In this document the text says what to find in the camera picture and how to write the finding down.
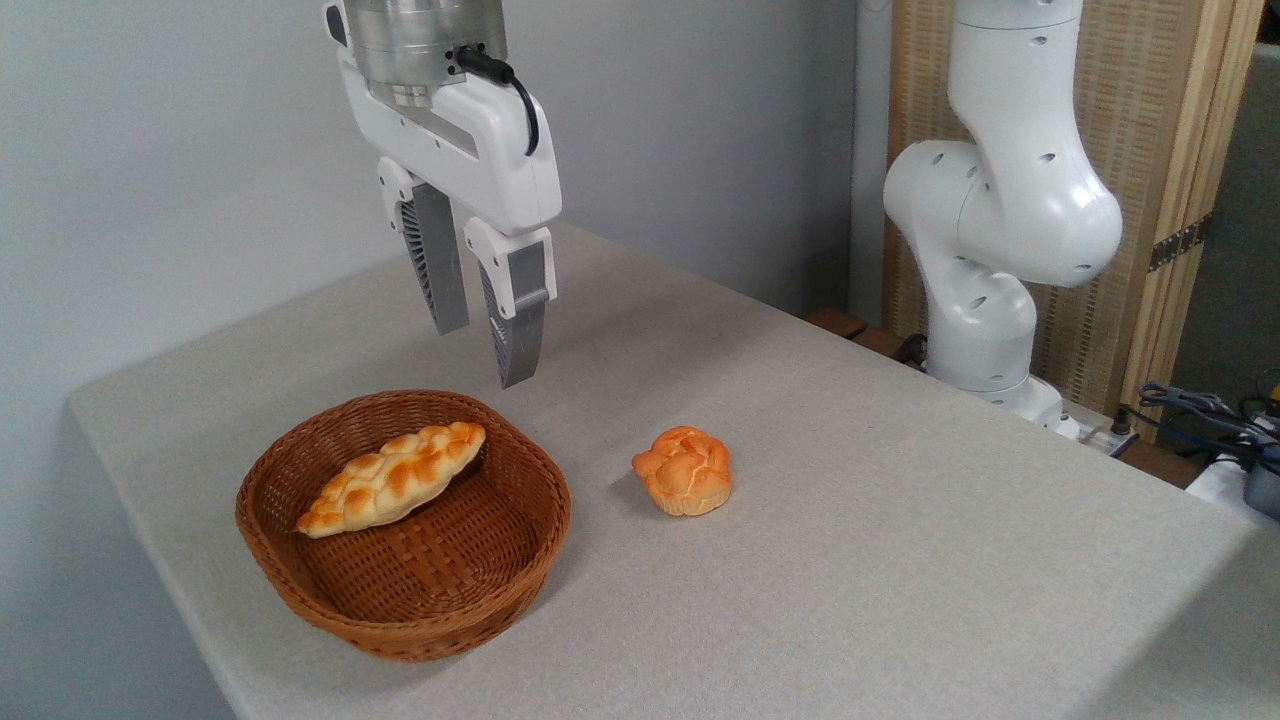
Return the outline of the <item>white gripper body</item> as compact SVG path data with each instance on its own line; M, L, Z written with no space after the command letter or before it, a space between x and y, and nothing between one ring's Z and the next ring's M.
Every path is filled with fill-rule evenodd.
M508 236L562 209L547 115L506 64L498 1L332 1L326 32L364 137Z

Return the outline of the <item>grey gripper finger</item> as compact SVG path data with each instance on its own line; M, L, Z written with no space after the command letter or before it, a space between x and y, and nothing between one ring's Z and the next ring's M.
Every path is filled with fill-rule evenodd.
M378 177L390 227L404 240L436 332L466 327L468 309L451 200L390 158L379 160Z
M544 313L557 297L552 233L507 236L474 217L463 236L477 259L500 384L509 388L538 369Z

